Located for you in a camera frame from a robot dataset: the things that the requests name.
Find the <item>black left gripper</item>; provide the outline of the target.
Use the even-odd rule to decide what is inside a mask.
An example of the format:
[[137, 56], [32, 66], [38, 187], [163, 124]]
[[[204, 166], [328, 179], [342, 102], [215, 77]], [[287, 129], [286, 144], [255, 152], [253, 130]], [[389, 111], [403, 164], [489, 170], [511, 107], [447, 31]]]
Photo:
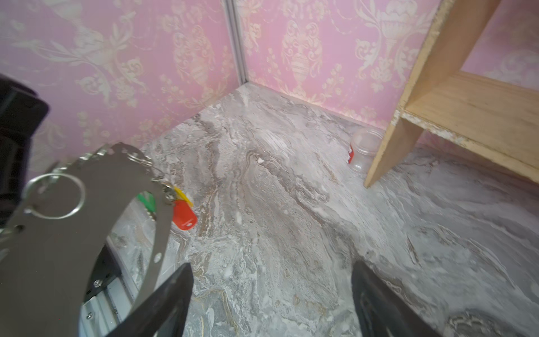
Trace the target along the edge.
[[1, 227], [22, 199], [32, 136], [48, 113], [35, 91], [1, 75]]

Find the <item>yellow key tag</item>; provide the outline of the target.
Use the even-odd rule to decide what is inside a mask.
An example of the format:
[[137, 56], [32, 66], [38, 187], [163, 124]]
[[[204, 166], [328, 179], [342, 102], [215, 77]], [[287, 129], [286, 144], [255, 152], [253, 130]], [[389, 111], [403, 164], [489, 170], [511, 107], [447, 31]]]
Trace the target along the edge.
[[180, 190], [176, 186], [174, 186], [173, 189], [174, 189], [178, 199], [186, 202], [189, 205], [190, 208], [194, 207], [194, 204], [189, 200], [189, 198], [186, 196], [186, 194], [182, 190]]

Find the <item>green key tag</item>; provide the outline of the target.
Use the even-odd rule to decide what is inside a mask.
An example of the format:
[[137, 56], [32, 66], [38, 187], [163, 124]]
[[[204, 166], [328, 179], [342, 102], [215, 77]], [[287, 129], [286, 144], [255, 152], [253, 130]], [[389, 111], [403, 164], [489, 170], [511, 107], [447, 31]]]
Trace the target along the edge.
[[153, 194], [149, 192], [142, 192], [137, 196], [138, 201], [144, 206], [147, 214], [152, 218], [156, 219], [156, 206], [155, 199]]

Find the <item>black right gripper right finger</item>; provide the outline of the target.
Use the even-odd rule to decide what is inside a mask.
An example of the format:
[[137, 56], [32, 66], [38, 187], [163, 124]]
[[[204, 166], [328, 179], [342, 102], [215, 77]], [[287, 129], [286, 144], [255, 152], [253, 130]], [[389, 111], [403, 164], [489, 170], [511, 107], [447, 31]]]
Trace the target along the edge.
[[363, 336], [438, 336], [369, 266], [355, 261], [352, 296]]

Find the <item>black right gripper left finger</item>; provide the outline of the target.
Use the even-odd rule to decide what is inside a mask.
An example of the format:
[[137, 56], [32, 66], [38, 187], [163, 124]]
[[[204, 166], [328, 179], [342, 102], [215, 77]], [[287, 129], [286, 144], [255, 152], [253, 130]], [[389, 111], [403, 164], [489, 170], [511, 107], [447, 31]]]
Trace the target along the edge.
[[110, 336], [182, 336], [192, 298], [190, 263], [181, 265]]

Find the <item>aluminium corner post left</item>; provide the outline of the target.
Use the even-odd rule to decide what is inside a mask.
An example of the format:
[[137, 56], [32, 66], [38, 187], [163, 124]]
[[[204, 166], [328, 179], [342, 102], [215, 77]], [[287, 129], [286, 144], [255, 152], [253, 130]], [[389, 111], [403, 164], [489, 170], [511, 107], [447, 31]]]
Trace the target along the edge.
[[248, 69], [246, 64], [245, 49], [241, 34], [241, 16], [237, 8], [235, 0], [224, 0], [223, 7], [227, 26], [230, 34], [232, 53], [234, 56], [235, 66], [239, 85], [242, 86], [248, 83]]

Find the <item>clear plastic cup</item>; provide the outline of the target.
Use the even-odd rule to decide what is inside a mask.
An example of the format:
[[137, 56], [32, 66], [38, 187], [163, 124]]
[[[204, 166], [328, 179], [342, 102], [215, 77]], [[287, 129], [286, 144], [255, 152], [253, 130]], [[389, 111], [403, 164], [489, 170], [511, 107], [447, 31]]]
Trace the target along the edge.
[[348, 165], [361, 174], [366, 174], [383, 140], [383, 133], [376, 128], [364, 127], [356, 131], [350, 141]]

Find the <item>wooden two-tier shelf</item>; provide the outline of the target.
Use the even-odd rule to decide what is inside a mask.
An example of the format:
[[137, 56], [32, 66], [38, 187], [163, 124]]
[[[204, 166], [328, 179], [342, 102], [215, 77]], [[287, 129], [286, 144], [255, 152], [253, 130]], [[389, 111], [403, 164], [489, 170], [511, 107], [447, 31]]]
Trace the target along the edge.
[[364, 185], [371, 187], [429, 131], [538, 180], [538, 92], [464, 72], [497, 1], [442, 1]]

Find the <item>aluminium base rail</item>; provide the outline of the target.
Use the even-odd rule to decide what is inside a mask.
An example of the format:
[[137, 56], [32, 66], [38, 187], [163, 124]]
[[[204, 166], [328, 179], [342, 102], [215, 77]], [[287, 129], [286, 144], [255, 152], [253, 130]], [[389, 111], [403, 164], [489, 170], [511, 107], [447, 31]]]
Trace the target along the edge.
[[81, 305], [78, 323], [79, 336], [108, 336], [129, 315], [138, 288], [126, 263], [112, 239], [107, 239], [108, 255], [97, 264], [110, 262], [102, 267], [91, 281]]

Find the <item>red key tag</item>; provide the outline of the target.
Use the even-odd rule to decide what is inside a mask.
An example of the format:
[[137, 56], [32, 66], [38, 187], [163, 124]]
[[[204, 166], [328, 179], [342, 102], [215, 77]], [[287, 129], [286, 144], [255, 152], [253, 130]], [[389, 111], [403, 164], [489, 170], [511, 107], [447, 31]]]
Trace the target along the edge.
[[173, 207], [173, 223], [183, 231], [187, 231], [196, 226], [198, 218], [184, 200], [175, 200]]

